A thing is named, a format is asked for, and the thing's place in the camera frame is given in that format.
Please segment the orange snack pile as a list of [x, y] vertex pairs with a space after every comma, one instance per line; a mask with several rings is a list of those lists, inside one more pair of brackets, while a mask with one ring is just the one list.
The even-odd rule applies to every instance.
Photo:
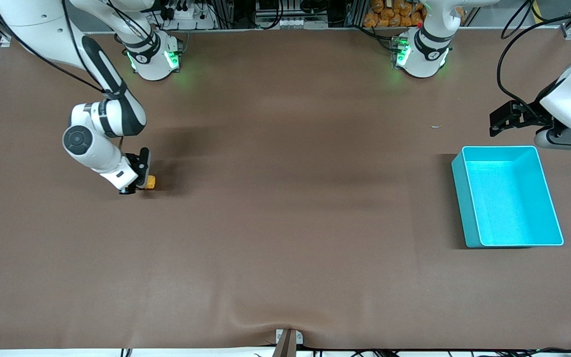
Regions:
[[419, 0], [369, 0], [362, 27], [420, 27], [428, 11]]

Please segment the white power strip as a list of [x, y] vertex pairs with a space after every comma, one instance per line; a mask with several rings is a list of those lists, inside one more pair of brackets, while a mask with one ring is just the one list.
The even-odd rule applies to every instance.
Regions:
[[191, 3], [187, 6], [176, 9], [168, 7], [165, 10], [167, 19], [163, 22], [165, 30], [214, 30], [220, 29], [216, 19], [214, 9], [206, 3]]

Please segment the metal table edge bracket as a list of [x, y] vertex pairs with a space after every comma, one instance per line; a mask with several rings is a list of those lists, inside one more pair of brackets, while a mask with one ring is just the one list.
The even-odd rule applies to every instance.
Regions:
[[303, 333], [295, 329], [276, 330], [276, 348], [272, 357], [296, 357], [299, 346], [303, 346]]

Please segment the brown table mat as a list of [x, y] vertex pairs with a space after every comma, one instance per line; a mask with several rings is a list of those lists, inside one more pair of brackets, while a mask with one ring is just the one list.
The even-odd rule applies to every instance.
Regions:
[[[295, 328], [313, 348], [571, 349], [571, 151], [539, 150], [565, 243], [468, 249], [451, 162], [506, 96], [498, 30], [462, 29], [415, 79], [358, 30], [194, 33], [141, 79], [121, 196], [62, 147], [100, 93], [0, 48], [0, 349], [221, 348]], [[430, 128], [442, 125], [442, 128]]]

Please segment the turquoise plastic bin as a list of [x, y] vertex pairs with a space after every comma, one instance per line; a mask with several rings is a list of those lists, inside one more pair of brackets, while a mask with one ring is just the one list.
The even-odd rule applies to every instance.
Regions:
[[451, 167], [467, 247], [564, 244], [536, 147], [465, 146]]

